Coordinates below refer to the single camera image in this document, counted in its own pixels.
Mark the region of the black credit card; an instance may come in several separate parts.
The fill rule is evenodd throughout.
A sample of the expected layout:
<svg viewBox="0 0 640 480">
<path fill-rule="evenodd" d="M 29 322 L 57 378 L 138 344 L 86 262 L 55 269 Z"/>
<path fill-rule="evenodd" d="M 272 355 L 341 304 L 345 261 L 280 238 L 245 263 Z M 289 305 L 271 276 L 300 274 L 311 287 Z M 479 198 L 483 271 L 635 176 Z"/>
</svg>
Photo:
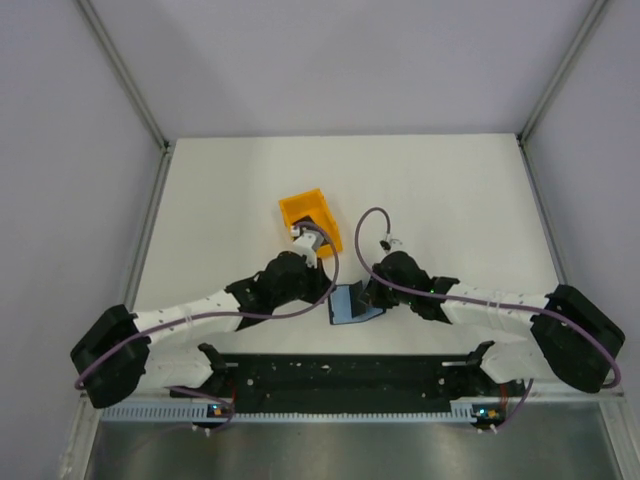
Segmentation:
<svg viewBox="0 0 640 480">
<path fill-rule="evenodd" d="M 385 313 L 384 309 L 371 306 L 364 295 L 365 285 L 362 281 L 349 286 L 351 320 L 362 323 Z"/>
</svg>

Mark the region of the yellow plastic bin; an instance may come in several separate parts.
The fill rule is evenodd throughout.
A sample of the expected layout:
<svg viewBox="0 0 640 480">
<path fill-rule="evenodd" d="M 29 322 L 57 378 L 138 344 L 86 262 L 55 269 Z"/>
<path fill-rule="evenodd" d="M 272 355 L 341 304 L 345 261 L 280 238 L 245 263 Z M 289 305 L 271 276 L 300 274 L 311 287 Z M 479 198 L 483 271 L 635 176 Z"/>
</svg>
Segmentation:
<svg viewBox="0 0 640 480">
<path fill-rule="evenodd" d="M 290 229 L 296 220 L 309 215 L 328 234 L 336 251 L 343 251 L 338 223 L 319 188 L 281 199 L 279 208 L 287 229 Z"/>
</svg>

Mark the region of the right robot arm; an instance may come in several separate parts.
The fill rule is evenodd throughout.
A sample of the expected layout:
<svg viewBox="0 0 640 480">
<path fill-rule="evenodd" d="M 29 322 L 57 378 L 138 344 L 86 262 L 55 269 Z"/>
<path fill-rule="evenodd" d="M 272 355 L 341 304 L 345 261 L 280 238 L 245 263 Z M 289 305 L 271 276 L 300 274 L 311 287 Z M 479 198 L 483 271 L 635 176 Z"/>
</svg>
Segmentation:
<svg viewBox="0 0 640 480">
<path fill-rule="evenodd" d="M 407 306 L 427 321 L 478 327 L 494 337 L 469 357 L 469 388 L 487 396 L 517 379 L 557 378 L 584 393 L 617 386 L 623 331 L 580 290 L 559 284 L 542 295 L 474 288 L 454 277 L 431 277 L 401 250 L 367 266 L 362 298 L 391 309 Z"/>
</svg>

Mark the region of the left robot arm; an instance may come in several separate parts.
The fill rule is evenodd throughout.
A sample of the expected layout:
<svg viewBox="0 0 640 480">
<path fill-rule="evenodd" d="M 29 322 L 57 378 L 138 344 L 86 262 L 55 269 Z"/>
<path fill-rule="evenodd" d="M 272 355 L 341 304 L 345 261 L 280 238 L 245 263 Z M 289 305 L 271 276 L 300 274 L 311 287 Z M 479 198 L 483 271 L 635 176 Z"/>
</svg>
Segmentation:
<svg viewBox="0 0 640 480">
<path fill-rule="evenodd" d="M 264 270 L 196 301 L 145 312 L 110 307 L 71 350 L 76 387 L 97 409 L 175 387 L 216 396 L 226 387 L 227 365 L 214 336 L 271 319 L 294 301 L 315 308 L 334 283 L 322 263 L 282 252 Z"/>
</svg>

